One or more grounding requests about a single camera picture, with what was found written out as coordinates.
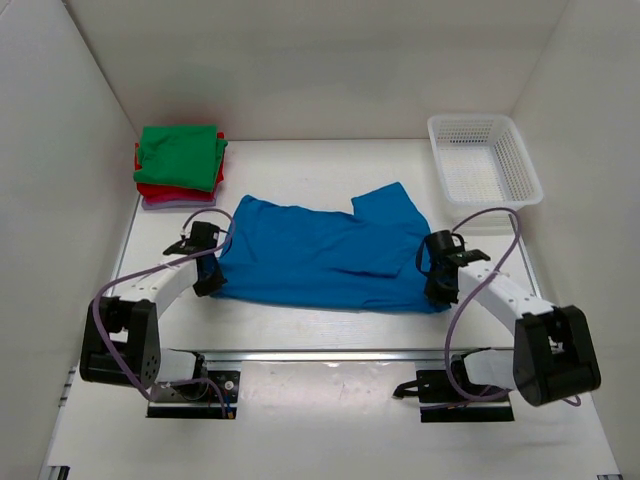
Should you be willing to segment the blue t-shirt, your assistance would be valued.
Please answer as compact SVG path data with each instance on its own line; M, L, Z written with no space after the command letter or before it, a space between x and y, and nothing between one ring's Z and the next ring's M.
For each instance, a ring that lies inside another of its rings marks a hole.
M352 198L352 212L281 206L246 195L219 259L217 297L268 305L382 313L436 312L415 265L430 227L404 187Z

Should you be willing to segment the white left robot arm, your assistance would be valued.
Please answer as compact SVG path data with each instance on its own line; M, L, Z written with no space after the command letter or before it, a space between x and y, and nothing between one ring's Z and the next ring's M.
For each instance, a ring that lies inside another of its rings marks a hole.
M188 398L206 392L204 356L163 348L159 319L183 292L207 297L227 282L214 251L220 233L214 224L195 222L163 252L168 261L184 258L184 263L145 274L124 293L89 304L80 355L83 380L145 390L174 386Z

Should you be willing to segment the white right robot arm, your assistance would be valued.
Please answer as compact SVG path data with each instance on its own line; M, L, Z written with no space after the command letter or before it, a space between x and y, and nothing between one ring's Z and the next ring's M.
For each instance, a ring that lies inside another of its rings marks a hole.
M535 296L501 273L484 252L465 247L456 232L427 235L416 254L426 278L424 294L436 308L453 307L444 344L449 391L460 400L481 402L518 392L538 407L569 400L601 386L601 373L584 312ZM453 334L465 309L479 304L512 335L503 352L491 348L455 356Z

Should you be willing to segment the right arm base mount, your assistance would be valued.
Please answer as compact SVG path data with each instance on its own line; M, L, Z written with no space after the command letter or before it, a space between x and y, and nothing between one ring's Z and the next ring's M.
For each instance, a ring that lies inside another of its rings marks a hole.
M450 384L442 362L418 362L415 377L395 387L392 397L418 402L422 424L506 423L515 420L508 396L472 403Z

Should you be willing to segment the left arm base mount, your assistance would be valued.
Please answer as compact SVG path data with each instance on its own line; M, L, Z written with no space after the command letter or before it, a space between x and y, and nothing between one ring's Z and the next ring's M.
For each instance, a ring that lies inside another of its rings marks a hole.
M209 361L206 366L208 377L218 387L221 397L209 384L154 387L154 401L148 403L146 417L235 420L241 386L241 363Z

